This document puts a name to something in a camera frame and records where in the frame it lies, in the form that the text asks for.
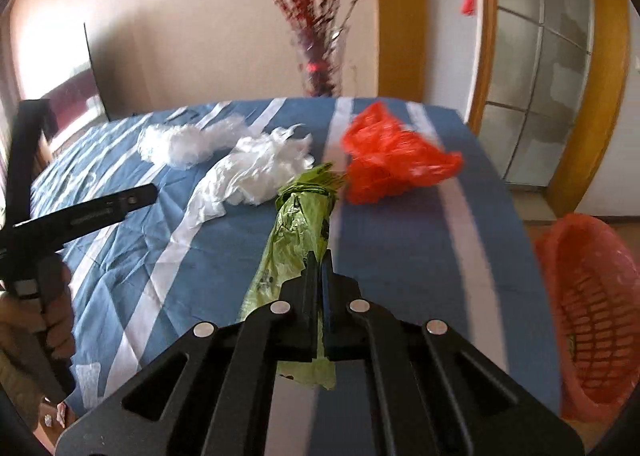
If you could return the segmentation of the left hand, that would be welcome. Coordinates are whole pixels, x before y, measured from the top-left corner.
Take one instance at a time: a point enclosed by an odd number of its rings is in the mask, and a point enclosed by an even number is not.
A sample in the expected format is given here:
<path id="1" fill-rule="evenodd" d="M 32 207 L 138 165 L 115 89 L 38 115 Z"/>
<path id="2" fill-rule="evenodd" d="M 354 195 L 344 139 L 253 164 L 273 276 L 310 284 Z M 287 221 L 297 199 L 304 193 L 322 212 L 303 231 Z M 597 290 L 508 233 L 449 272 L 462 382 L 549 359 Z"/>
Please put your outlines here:
<path id="1" fill-rule="evenodd" d="M 65 263 L 62 263 L 58 272 L 64 283 L 63 294 L 54 299 L 44 313 L 38 312 L 26 301 L 20 301 L 6 291 L 1 291 L 1 350 L 16 361 L 21 361 L 23 355 L 16 337 L 19 331 L 32 335 L 45 332 L 46 345 L 52 350 L 53 358 L 71 358 L 76 352 L 74 311 L 68 288 L 72 273 Z"/>

